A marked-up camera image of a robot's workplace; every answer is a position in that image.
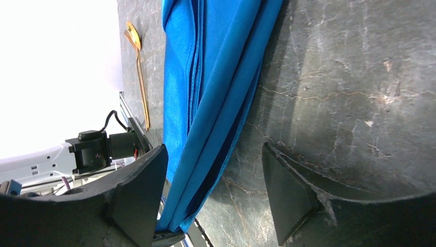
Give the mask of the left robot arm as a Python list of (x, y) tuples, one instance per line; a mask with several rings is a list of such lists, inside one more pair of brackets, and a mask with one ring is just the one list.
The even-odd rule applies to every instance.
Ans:
[[(168, 153), (154, 148), (134, 118), (123, 133), (85, 131), (50, 149), (1, 160), (1, 246), (173, 246), (181, 230), (157, 230)], [(122, 168), (61, 195), (24, 192), (45, 179)]]

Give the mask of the blue cloth napkin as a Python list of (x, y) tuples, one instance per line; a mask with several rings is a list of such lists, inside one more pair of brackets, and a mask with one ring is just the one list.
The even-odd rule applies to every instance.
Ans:
[(282, 1), (163, 1), (163, 143), (171, 184), (157, 230), (187, 232), (246, 122)]

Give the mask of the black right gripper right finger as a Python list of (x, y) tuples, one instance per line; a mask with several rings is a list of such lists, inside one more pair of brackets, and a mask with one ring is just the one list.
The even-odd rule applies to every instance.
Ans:
[(435, 246), (435, 193), (386, 197), (331, 180), (265, 143), (279, 246)]

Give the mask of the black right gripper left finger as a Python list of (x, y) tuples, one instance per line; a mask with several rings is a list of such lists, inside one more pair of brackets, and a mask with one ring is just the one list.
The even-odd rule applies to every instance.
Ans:
[(55, 196), (1, 196), (1, 246), (172, 246), (181, 231), (157, 230), (168, 152)]

